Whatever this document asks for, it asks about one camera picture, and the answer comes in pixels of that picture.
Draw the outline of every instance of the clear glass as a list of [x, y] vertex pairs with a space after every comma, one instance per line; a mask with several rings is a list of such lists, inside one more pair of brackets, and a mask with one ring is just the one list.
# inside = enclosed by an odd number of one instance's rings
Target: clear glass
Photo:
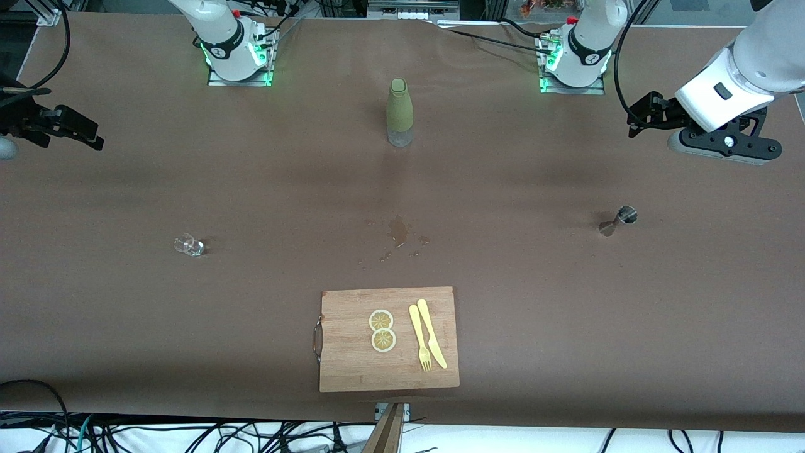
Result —
[[386, 131], [389, 135], [389, 143], [393, 144], [397, 148], [402, 148], [404, 146], [408, 146], [409, 143], [414, 139], [414, 127], [412, 126], [411, 129], [403, 132], [392, 131], [390, 128], [386, 128]]
[[188, 233], [184, 233], [173, 241], [173, 248], [176, 251], [181, 251], [185, 255], [201, 256], [204, 253], [204, 243], [192, 237]]

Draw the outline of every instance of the lemon slice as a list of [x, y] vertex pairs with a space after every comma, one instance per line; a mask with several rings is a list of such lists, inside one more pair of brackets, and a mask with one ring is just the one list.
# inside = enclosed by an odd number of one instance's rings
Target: lemon slice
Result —
[[377, 329], [372, 334], [372, 347], [377, 352], [388, 352], [397, 344], [397, 335], [388, 328]]
[[386, 310], [375, 310], [369, 316], [369, 327], [372, 330], [390, 329], [394, 325], [394, 316]]

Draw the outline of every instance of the glass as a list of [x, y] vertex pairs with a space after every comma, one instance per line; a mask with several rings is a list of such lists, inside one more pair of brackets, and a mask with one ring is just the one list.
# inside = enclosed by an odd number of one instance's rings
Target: glass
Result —
[[189, 256], [201, 256], [204, 253], [204, 243], [184, 233], [173, 241], [173, 248]]

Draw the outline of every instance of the white floor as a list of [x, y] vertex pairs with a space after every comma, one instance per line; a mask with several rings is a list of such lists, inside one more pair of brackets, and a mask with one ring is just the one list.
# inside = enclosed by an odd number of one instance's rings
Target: white floor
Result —
[[[328, 423], [308, 423], [296, 432], [310, 430]], [[279, 424], [258, 425], [261, 434], [270, 434]], [[341, 429], [346, 443], [366, 440], [371, 426], [354, 426]], [[224, 429], [223, 433], [232, 430]], [[436, 447], [435, 453], [466, 453], [470, 451], [494, 452], [550, 452], [550, 453], [599, 453], [606, 429], [597, 428], [519, 428], [492, 426], [446, 426], [416, 425], [406, 427], [402, 436], [400, 453], [418, 453]], [[127, 430], [115, 435], [116, 440], [132, 453], [181, 453], [193, 442], [202, 430], [182, 430], [171, 432], [152, 432]], [[330, 430], [322, 433], [330, 435]], [[717, 433], [715, 431], [688, 431], [695, 453], [716, 453]], [[19, 453], [33, 450], [45, 433], [37, 430], [0, 430], [0, 453]], [[243, 435], [252, 441], [254, 437]], [[681, 434], [677, 432], [677, 442], [687, 453]], [[218, 441], [213, 433], [196, 450], [197, 453], [211, 453]], [[290, 444], [294, 452], [307, 451], [316, 446], [332, 445], [325, 438], [301, 439]], [[47, 453], [61, 453], [64, 443], [52, 440]], [[251, 447], [244, 442], [228, 442], [221, 453], [250, 453]], [[805, 434], [727, 432], [722, 446], [724, 453], [805, 453]], [[609, 444], [608, 453], [675, 453], [669, 443], [665, 430], [618, 430]]]

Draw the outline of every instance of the metal jigger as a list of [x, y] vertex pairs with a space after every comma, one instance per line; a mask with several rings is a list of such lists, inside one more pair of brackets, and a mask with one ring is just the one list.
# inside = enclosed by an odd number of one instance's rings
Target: metal jigger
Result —
[[603, 222], [598, 225], [598, 232], [604, 236], [611, 236], [612, 233], [615, 232], [615, 228], [617, 228], [618, 224], [625, 223], [629, 225], [637, 222], [637, 220], [638, 210], [634, 209], [632, 206], [623, 206], [621, 209], [617, 210], [617, 215], [613, 221]]

